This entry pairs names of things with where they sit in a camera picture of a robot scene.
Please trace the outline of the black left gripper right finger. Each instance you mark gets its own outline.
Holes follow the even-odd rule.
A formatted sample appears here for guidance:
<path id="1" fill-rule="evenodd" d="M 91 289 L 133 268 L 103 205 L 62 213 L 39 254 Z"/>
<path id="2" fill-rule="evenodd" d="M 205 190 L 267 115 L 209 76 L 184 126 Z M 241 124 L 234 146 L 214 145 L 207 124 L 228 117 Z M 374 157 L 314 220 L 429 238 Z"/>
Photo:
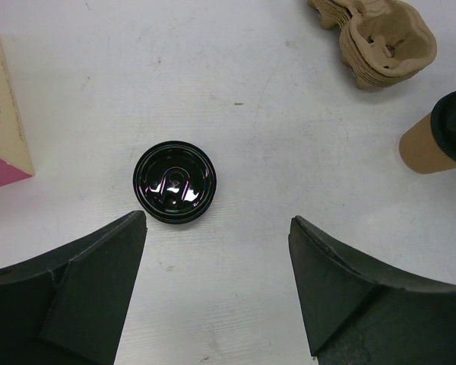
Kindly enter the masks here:
<path id="1" fill-rule="evenodd" d="M 456 364 L 456 285 L 365 254 L 294 217 L 288 237 L 320 364 Z"/>

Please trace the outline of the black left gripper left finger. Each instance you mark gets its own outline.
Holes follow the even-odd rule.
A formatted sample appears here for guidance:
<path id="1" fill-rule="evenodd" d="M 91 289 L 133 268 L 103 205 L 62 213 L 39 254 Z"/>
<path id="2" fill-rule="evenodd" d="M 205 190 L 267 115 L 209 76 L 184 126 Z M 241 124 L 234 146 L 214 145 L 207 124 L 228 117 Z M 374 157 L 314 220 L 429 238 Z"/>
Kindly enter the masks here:
<path id="1" fill-rule="evenodd" d="M 0 364 L 113 364 L 146 235 L 132 211 L 0 268 Z"/>

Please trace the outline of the brown paper coffee cup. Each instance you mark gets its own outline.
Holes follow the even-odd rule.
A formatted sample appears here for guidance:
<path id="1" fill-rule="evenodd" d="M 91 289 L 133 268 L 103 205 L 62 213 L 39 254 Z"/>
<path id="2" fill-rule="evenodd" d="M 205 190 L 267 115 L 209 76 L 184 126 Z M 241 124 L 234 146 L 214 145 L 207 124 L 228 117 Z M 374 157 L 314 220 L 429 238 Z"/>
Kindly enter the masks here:
<path id="1" fill-rule="evenodd" d="M 456 169 L 456 161 L 438 146 L 431 128 L 431 113 L 405 132 L 399 141 L 402 161 L 420 174 Z"/>

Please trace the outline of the black plastic cup lid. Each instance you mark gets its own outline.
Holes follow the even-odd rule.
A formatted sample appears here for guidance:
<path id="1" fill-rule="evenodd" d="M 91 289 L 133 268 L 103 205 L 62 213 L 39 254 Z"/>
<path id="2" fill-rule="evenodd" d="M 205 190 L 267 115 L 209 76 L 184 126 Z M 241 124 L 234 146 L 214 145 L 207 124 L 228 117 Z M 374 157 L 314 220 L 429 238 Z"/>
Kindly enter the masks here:
<path id="1" fill-rule="evenodd" d="M 436 144 L 456 162 L 456 91 L 437 102 L 431 112 L 430 125 Z"/>

